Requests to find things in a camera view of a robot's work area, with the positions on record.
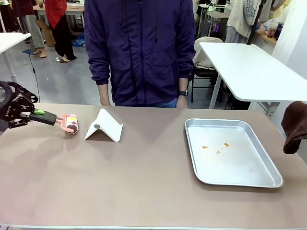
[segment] blue plastic bag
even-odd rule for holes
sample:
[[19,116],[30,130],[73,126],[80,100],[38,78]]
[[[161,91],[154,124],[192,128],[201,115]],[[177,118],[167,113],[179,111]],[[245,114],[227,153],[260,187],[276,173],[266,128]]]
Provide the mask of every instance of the blue plastic bag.
[[72,43],[73,46],[83,46],[84,44],[84,34],[80,34]]

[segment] jacket zipper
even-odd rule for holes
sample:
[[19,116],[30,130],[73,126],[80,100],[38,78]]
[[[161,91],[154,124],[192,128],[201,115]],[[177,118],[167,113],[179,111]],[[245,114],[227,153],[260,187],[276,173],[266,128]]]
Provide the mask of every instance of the jacket zipper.
[[144,74],[144,55],[143,55],[143,21],[142,21],[142,0],[139,0],[140,8],[140,52],[141,52],[141,70],[144,85],[144,103],[147,104],[147,80]]

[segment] silver metal tray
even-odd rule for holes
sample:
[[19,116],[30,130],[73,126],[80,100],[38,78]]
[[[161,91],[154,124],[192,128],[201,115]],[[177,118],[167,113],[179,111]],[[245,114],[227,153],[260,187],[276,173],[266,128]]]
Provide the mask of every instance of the silver metal tray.
[[206,184],[278,188],[283,178],[252,128],[243,121],[185,123],[194,172]]

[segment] black pole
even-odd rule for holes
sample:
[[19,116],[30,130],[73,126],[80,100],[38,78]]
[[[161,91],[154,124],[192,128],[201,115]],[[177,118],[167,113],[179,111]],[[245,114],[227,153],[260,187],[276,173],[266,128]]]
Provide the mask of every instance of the black pole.
[[19,8],[19,0],[15,0],[14,7],[17,8],[17,14],[18,14],[18,18],[19,18],[19,23],[20,23],[21,31],[22,31],[23,34],[26,34],[25,27],[24,27],[24,21],[23,21],[23,18],[21,16],[21,12],[20,12],[20,8]]
[[264,2],[266,0],[261,0],[261,3],[259,5],[259,9],[258,9],[258,12],[257,12],[257,15],[256,15],[256,19],[255,19],[255,23],[253,24],[252,26],[252,29],[251,29],[251,32],[250,32],[250,36],[248,38],[248,42],[247,42],[247,45],[250,45],[251,43],[251,39],[254,37],[255,35],[255,29],[256,29],[256,26],[257,26],[257,23],[258,23],[258,20],[260,18],[260,15],[261,15],[261,12],[262,12],[262,8],[263,8],[263,5],[264,5]]

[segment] white folded holder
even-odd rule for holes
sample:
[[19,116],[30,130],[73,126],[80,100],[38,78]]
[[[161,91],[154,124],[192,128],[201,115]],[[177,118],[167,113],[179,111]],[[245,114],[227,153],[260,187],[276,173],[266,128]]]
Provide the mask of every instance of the white folded holder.
[[113,141],[119,142],[123,124],[119,124],[107,110],[100,109],[98,117],[91,123],[84,140],[88,139],[99,129],[107,134]]

